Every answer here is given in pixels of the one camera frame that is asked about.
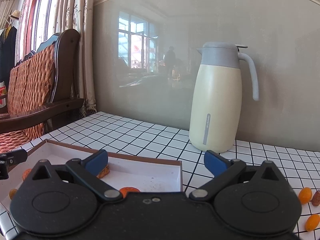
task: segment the brown box edge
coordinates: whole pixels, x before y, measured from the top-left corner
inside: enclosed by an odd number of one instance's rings
[[[88,152],[88,153],[91,153],[91,154],[94,154],[94,153],[98,152],[98,150],[95,150],[95,149],[90,149],[90,148],[85,148],[85,147],[81,147],[81,146],[76,146],[76,145],[62,143],[62,142],[58,142],[58,141],[54,141],[54,140],[45,139],[41,143],[39,143],[36,146],[34,146],[30,151],[28,151],[28,156],[30,154],[32,154],[33,152],[35,152],[37,149],[39,149],[45,143],[51,143],[51,144],[59,145],[59,146],[62,146],[62,147],[66,147],[66,148],[70,148],[70,149],[74,149],[74,150],[78,150],[78,151]],[[124,160],[137,161],[137,162],[180,166],[180,191],[181,192],[183,191],[182,161],[155,159],[155,158],[141,157],[141,156],[134,156],[134,155],[126,155],[126,154],[113,153],[113,152],[108,152],[108,156],[113,157],[113,158],[124,159]],[[16,167],[16,165],[11,166],[9,168],[9,171],[11,171],[14,167]]]

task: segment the hat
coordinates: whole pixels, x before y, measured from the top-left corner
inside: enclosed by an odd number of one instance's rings
[[[20,18],[20,11],[19,10],[15,10],[11,15],[9,15],[10,18],[14,19],[14,20],[19,20]]]

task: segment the gray wall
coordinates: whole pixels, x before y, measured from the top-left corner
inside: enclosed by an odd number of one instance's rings
[[[159,50],[173,45],[179,78],[136,74],[117,60],[119,11],[159,26]],[[243,104],[237,138],[320,150],[320,6],[310,0],[110,0],[94,7],[97,108],[188,130],[194,82],[206,41],[248,45],[260,101],[241,63]],[[136,85],[127,85],[137,80]]]

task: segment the thermos handle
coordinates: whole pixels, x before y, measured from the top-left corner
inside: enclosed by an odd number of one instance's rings
[[[253,100],[258,101],[259,100],[258,76],[257,76],[257,71],[253,63],[253,60],[247,54],[240,53],[240,52],[238,52],[238,57],[240,60],[244,60],[249,64],[249,70],[250,70],[251,81],[252,81],[252,97],[253,97]]]

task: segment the reflected window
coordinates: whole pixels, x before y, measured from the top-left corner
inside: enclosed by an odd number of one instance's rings
[[[119,44],[118,44],[118,58],[123,59],[127,66],[129,66],[129,40],[128,34],[119,32]]]
[[[153,23],[145,19],[119,13],[118,58],[130,68],[147,72],[157,70],[157,31]]]

